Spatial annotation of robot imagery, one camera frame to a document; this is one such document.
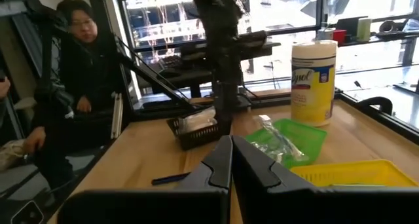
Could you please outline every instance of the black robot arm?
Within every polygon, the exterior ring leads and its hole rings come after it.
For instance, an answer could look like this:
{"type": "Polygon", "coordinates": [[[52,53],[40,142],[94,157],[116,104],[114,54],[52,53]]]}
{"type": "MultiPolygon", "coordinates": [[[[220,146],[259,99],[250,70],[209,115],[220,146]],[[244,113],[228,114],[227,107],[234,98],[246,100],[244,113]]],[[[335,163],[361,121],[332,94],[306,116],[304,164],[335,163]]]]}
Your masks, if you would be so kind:
{"type": "Polygon", "coordinates": [[[217,121],[227,125],[235,110],[250,105],[238,93],[243,73],[237,25],[243,13],[236,0],[194,0],[194,3],[206,33],[206,61],[213,73],[217,121]]]}

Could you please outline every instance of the clear plastic bag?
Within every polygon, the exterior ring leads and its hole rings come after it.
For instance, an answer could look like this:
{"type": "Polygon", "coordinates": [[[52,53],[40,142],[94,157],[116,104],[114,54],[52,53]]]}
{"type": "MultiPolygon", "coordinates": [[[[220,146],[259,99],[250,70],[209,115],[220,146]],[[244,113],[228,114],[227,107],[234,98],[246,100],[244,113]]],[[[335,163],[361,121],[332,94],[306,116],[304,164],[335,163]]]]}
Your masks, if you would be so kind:
{"type": "Polygon", "coordinates": [[[199,113],[190,115],[185,118],[179,118],[179,132],[185,134],[188,132],[193,132],[207,126],[212,126],[217,124],[215,117],[215,108],[209,107],[199,113]]]}
{"type": "Polygon", "coordinates": [[[288,138],[286,138],[279,130],[277,130],[267,115],[259,115],[255,120],[269,133],[273,135],[272,139],[266,143],[256,143],[253,145],[274,159],[276,162],[282,163],[285,158],[291,158],[294,161],[304,161],[308,157],[303,154],[288,138]]]}
{"type": "Polygon", "coordinates": [[[414,18],[407,20],[405,27],[403,28],[404,32],[418,32],[419,31],[419,21],[414,18]]]}

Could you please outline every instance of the hand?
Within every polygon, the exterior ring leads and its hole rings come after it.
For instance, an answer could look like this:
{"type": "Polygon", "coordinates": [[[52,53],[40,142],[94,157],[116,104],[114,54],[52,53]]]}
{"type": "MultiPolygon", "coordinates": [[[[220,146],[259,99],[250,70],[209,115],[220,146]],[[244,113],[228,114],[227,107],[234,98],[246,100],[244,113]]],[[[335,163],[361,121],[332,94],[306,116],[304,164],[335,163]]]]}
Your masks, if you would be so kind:
{"type": "Polygon", "coordinates": [[[24,143],[25,152],[32,154],[36,150],[42,149],[42,147],[44,146],[45,138],[45,128],[43,126],[35,128],[31,132],[31,134],[26,138],[26,141],[24,143]]]}
{"type": "Polygon", "coordinates": [[[90,113],[92,110],[92,106],[90,105],[89,100],[87,100],[86,96],[82,96],[77,104],[77,110],[83,113],[90,113]]]}
{"type": "Polygon", "coordinates": [[[10,88],[10,81],[6,77],[4,82],[0,82],[0,100],[3,98],[6,98],[9,88],[10,88]]]}

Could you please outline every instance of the small black basket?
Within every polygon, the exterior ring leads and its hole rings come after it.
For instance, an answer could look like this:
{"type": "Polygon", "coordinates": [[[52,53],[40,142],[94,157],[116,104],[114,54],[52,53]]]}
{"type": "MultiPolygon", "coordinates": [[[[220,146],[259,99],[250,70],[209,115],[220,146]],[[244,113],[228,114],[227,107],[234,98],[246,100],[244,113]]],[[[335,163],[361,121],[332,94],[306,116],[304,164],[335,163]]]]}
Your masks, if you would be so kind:
{"type": "Polygon", "coordinates": [[[180,141],[180,146],[184,151],[189,149],[194,149],[201,145],[205,145],[209,142],[219,140],[221,136],[230,134],[230,125],[225,127],[219,126],[219,124],[214,124],[212,126],[207,126],[193,132],[188,132],[181,134],[179,132],[179,119],[169,119],[167,123],[172,129],[173,134],[180,141]]]}

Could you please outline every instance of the person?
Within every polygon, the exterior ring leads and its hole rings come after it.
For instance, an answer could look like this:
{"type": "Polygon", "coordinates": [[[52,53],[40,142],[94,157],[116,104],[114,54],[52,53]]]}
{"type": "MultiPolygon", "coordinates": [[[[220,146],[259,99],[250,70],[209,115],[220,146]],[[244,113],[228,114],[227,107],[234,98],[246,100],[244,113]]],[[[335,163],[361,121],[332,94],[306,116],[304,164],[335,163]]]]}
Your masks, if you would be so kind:
{"type": "Polygon", "coordinates": [[[10,81],[5,77],[4,81],[0,81],[0,128],[3,125],[3,119],[6,113],[5,98],[10,88],[10,81]]]}
{"type": "MultiPolygon", "coordinates": [[[[113,66],[112,54],[106,49],[107,35],[98,34],[92,8],[85,1],[63,0],[57,10],[77,40],[61,40],[59,63],[60,81],[74,98],[74,112],[77,115],[111,109],[111,95],[120,86],[120,68],[113,66]]],[[[59,115],[51,103],[38,102],[34,110],[33,130],[24,147],[33,154],[34,164],[50,188],[56,190],[75,177],[65,156],[106,145],[111,129],[106,124],[75,124],[59,115]]]]}

